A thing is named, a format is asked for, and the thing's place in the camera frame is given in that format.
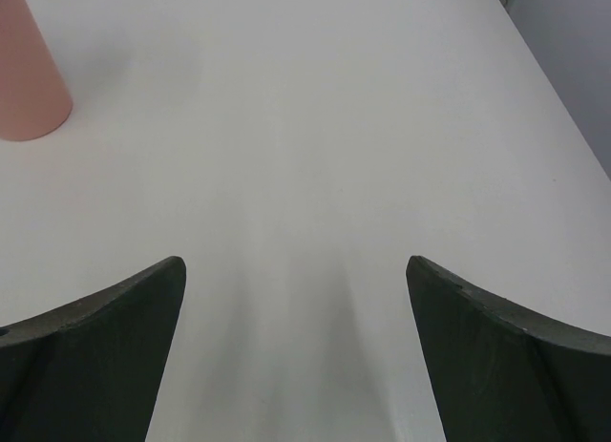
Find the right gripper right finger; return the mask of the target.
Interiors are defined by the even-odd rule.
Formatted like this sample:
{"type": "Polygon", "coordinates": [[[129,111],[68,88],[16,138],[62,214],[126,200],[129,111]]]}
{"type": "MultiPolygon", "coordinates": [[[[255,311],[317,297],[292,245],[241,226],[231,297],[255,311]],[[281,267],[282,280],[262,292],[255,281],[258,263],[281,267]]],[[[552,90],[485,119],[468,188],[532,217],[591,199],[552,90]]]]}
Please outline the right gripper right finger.
{"type": "Polygon", "coordinates": [[[449,441],[607,441],[610,339],[517,305],[423,256],[407,285],[449,441]]]}

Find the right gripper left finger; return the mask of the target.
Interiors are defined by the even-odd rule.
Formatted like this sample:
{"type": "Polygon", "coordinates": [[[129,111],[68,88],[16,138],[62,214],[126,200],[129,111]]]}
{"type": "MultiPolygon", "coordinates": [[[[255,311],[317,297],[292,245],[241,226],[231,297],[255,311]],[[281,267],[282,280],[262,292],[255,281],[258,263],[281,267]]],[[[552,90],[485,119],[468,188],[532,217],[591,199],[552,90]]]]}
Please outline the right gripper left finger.
{"type": "Polygon", "coordinates": [[[2,440],[145,440],[185,287],[172,256],[2,327],[2,440]]]}

